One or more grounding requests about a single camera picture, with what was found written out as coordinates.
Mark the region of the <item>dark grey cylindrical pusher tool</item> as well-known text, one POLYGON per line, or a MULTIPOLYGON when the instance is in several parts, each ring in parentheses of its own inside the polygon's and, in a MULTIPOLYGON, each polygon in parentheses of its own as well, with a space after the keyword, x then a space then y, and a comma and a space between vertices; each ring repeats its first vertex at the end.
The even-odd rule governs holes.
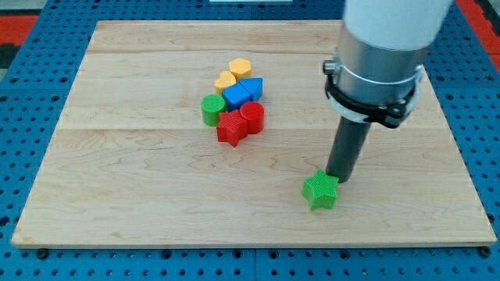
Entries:
POLYGON ((327 162, 328 176, 337 177, 339 183, 349 180, 370 127, 341 117, 327 162))

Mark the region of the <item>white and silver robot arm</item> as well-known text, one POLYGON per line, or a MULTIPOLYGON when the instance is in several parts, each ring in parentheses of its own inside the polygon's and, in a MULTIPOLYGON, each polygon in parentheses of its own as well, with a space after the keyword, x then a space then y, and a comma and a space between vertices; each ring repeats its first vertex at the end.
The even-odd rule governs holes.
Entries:
POLYGON ((420 98, 423 63, 452 0, 347 0, 337 47, 323 64, 341 117, 326 167, 349 180, 370 127, 399 127, 420 98))

